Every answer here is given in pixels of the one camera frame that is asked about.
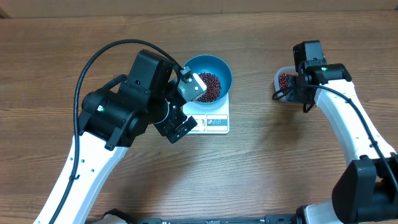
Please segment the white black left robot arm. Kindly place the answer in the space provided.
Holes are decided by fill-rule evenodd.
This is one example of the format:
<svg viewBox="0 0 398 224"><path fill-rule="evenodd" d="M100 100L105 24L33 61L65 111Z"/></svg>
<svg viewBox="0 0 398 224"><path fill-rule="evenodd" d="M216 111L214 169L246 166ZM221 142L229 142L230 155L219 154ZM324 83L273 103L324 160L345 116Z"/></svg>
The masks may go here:
<svg viewBox="0 0 398 224"><path fill-rule="evenodd" d="M78 138L36 223L84 223L111 171L134 139L153 124L171 143L197 122L181 107L195 101L206 85L188 67L171 80L178 65L141 50L128 75L120 75L87 94L78 117Z"/></svg>

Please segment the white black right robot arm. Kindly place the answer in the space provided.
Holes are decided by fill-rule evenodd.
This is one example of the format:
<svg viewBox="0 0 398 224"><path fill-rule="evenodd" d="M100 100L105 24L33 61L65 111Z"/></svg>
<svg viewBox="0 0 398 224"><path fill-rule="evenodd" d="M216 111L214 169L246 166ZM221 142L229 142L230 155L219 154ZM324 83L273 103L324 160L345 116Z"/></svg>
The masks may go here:
<svg viewBox="0 0 398 224"><path fill-rule="evenodd" d="M341 63L329 64L321 43L293 47L295 70L281 97L303 112L322 110L342 146L346 170L331 199L297 210L297 223L362 223L397 219L397 153L372 124L352 77Z"/></svg>

